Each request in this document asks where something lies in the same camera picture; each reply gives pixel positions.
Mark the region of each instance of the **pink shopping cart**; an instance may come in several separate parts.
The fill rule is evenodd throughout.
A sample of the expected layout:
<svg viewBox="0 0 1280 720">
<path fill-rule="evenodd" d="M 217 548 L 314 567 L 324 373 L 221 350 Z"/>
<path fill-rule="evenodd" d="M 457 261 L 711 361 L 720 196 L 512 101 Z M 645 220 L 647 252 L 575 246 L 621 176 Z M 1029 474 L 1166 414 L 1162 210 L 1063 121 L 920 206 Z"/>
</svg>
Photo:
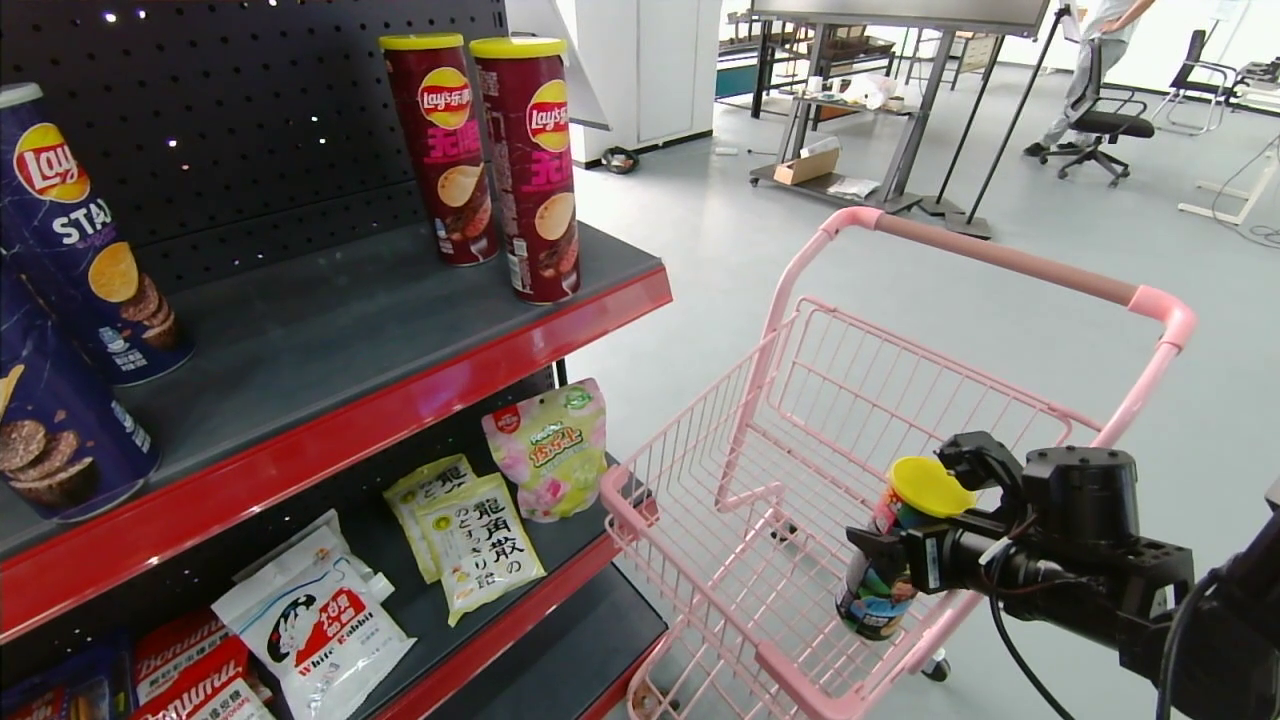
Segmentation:
<svg viewBox="0 0 1280 720">
<path fill-rule="evenodd" d="M 849 225 L 1108 300 L 1165 333 L 1100 425 L 819 300 L 786 314 L 796 278 Z M 850 720 L 904 674 L 945 679 L 942 643 L 982 597 L 920 596 L 892 641 L 869 643 L 835 612 L 844 528 L 867 524 L 893 460 L 954 433 L 984 429 L 1015 454 L 1111 446 L 1194 324 L 1155 288 L 878 210 L 833 214 L 783 273 L 755 350 L 603 480 L 609 532 L 677 614 L 632 680 L 631 716 Z"/>
</svg>

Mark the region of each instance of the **person's leg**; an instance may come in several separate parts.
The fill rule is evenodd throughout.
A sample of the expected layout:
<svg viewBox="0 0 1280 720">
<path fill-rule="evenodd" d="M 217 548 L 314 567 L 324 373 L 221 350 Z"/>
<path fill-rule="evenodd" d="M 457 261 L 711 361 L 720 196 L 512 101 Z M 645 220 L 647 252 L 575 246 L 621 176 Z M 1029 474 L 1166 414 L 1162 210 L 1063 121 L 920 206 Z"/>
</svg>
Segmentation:
<svg viewBox="0 0 1280 720">
<path fill-rule="evenodd" d="M 1102 54 L 1102 77 L 1106 78 L 1107 70 L 1115 67 L 1124 56 L 1125 50 L 1129 49 L 1129 44 L 1120 40 L 1103 40 L 1101 54 Z M 1023 150 L 1024 155 L 1039 155 L 1046 150 L 1053 147 L 1053 143 L 1062 140 L 1070 126 L 1070 119 L 1068 113 L 1071 110 L 1071 101 L 1084 92 L 1084 88 L 1089 85 L 1089 47 L 1085 44 L 1080 44 L 1080 53 L 1075 59 L 1075 70 L 1071 73 L 1071 82 L 1066 87 L 1066 102 L 1062 104 L 1062 113 L 1050 123 L 1048 129 L 1039 138 L 1038 142 L 1033 142 Z M 1073 142 L 1078 145 L 1084 145 L 1092 142 L 1089 136 L 1080 136 L 1075 133 Z"/>
<path fill-rule="evenodd" d="M 1121 40 L 1103 40 L 1102 41 L 1102 81 L 1106 82 L 1107 73 L 1111 68 L 1120 63 L 1124 58 L 1125 51 L 1129 50 L 1129 44 Z M 1084 135 L 1080 132 L 1073 132 L 1070 142 L 1075 145 L 1091 145 L 1097 136 Z"/>
</svg>

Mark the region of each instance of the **shopping cart wheel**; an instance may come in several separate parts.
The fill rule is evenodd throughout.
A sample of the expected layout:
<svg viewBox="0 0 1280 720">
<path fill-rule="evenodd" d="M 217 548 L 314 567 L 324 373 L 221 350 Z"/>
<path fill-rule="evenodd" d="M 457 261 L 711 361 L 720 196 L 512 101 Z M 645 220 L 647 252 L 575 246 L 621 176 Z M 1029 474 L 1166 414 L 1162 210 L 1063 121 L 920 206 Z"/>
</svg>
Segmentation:
<svg viewBox="0 0 1280 720">
<path fill-rule="evenodd" d="M 945 682 L 951 676 L 951 662 L 947 659 L 942 659 L 933 664 L 933 667 L 928 670 L 922 670 L 922 675 L 933 680 L 934 683 Z"/>
<path fill-rule="evenodd" d="M 794 538 L 795 534 L 799 532 L 800 528 L 797 528 L 795 523 L 787 523 L 787 532 L 778 533 L 777 530 L 769 530 L 769 537 L 778 541 L 778 543 L 781 544 Z"/>
<path fill-rule="evenodd" d="M 645 682 L 640 688 L 631 696 L 631 710 L 635 711 L 637 717 L 644 720 L 662 720 L 666 716 L 663 710 L 663 698 L 669 696 L 669 692 L 662 692 Z M 680 712 L 680 701 L 676 698 L 667 700 L 667 707 L 672 712 Z"/>
</svg>

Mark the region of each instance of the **red shelf edge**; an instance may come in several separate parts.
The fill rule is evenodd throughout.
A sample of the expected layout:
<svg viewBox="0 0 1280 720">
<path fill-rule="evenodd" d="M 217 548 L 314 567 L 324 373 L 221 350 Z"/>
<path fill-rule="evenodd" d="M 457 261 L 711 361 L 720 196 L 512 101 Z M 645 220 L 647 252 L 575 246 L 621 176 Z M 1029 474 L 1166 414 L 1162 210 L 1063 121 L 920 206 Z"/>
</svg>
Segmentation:
<svg viewBox="0 0 1280 720">
<path fill-rule="evenodd" d="M 618 555 L 613 538 L 603 532 L 572 560 L 544 578 L 518 602 L 476 633 L 461 650 L 433 669 L 413 687 L 378 712 L 378 720 L 425 717 L 462 689 L 543 618 L 603 571 Z"/>
<path fill-rule="evenodd" d="M 0 643 L 671 301 L 658 266 L 10 557 L 0 564 Z"/>
</svg>

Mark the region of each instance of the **shopping cart handle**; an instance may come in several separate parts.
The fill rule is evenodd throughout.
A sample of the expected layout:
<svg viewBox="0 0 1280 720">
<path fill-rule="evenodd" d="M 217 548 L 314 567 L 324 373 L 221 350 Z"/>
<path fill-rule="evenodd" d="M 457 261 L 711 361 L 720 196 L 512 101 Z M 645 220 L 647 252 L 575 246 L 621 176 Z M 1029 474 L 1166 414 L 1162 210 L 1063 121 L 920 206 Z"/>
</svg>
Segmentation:
<svg viewBox="0 0 1280 720">
<path fill-rule="evenodd" d="M 879 231 L 905 240 L 946 250 L 991 265 L 1014 270 L 1028 277 L 1051 282 L 1093 297 L 1100 297 L 1128 307 L 1132 313 L 1160 320 L 1165 325 L 1162 343 L 1178 350 L 1185 347 L 1196 329 L 1196 314 L 1181 300 L 1153 287 L 1135 286 L 1089 270 L 1066 265 L 1047 258 L 1038 258 L 1021 250 L 995 245 L 945 228 L 927 225 L 877 210 L 874 208 L 844 208 L 822 223 L 818 233 L 796 254 L 778 282 L 769 309 L 765 336 L 778 328 L 786 311 L 791 290 L 800 273 L 844 228 L 856 225 Z"/>
</svg>

